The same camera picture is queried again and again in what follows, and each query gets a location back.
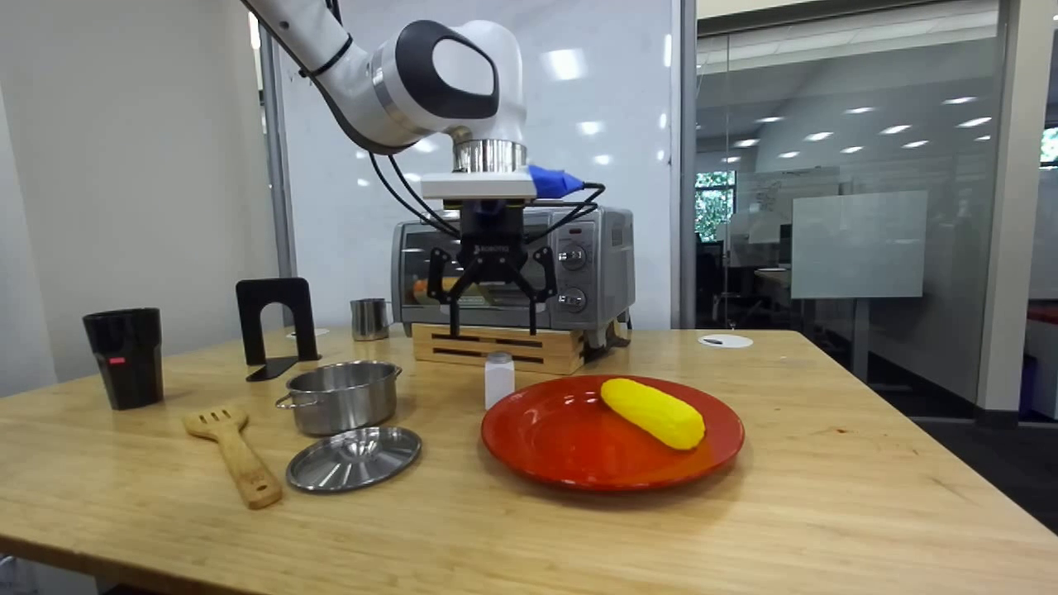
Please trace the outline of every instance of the black cup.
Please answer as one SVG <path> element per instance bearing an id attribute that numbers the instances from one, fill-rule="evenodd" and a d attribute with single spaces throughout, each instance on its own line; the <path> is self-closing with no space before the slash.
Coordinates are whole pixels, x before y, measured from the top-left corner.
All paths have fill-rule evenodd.
<path id="1" fill-rule="evenodd" d="M 162 401 L 160 306 L 85 314 L 85 335 L 113 408 L 131 408 Z"/>

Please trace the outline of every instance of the pot lid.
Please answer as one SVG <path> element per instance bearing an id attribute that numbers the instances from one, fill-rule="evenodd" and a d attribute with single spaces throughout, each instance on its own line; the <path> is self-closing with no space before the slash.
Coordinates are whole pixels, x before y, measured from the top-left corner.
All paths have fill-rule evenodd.
<path id="1" fill-rule="evenodd" d="M 301 449 L 287 481 L 301 493 L 351 493 L 398 477 L 424 451 L 424 440 L 399 427 L 357 427 Z"/>

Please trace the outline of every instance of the small pot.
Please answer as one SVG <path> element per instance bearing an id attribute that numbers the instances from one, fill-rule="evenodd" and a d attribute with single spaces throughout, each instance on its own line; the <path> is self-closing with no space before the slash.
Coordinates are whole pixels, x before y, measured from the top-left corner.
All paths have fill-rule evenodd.
<path id="1" fill-rule="evenodd" d="M 381 360 L 324 364 L 287 384 L 278 407 L 295 408 L 297 430 L 310 437 L 376 427 L 398 408 L 399 368 Z"/>

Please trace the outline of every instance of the whiteboard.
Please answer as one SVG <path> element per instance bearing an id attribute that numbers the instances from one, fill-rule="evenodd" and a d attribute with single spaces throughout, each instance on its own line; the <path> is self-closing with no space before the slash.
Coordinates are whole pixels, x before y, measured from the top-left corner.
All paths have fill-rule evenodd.
<path id="1" fill-rule="evenodd" d="M 925 190 L 794 201 L 790 297 L 923 297 Z"/>
<path id="2" fill-rule="evenodd" d="M 682 0 L 390 0 L 341 3 L 363 47 L 411 19 L 496 19 L 525 62 L 529 163 L 600 177 L 600 199 L 636 214 L 637 327 L 672 324 L 677 201 L 677 37 Z M 556 77 L 556 55 L 578 77 Z M 394 231 L 411 214 L 381 187 L 368 155 L 335 124 L 319 88 L 280 55 L 278 91 L 291 186 L 295 266 L 310 283 L 319 324 L 346 324 L 355 297 L 390 294 Z M 451 138 L 430 136 L 398 155 L 402 170 L 451 170 Z"/>

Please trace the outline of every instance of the corn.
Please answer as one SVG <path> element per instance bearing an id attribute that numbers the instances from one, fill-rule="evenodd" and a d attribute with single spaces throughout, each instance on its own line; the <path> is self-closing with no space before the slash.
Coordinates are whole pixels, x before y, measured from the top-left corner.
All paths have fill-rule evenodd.
<path id="1" fill-rule="evenodd" d="M 604 380 L 602 401 L 633 427 L 650 433 L 672 449 L 696 449 L 703 440 L 702 414 L 648 384 L 629 376 Z"/>

